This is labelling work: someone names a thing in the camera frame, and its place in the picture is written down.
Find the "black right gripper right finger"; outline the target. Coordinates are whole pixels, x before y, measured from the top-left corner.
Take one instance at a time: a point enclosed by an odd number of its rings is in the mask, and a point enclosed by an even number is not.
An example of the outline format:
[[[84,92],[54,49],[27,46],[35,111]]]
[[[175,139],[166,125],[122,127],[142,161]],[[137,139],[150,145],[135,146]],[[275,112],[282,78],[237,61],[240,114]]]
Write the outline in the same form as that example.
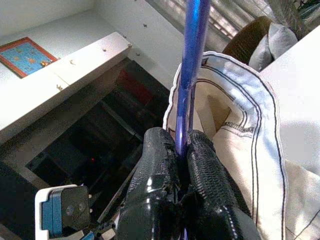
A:
[[[193,237],[197,240],[260,239],[243,194],[203,132],[188,133],[186,159],[192,194],[185,206]]]

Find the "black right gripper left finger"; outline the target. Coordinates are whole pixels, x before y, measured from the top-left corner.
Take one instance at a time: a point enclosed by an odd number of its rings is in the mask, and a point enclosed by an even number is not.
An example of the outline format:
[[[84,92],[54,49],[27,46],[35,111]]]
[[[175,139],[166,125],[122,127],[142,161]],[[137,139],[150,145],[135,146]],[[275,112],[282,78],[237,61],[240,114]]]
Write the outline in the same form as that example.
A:
[[[161,127],[144,134],[117,226],[119,240],[178,240],[180,208],[175,142]]]

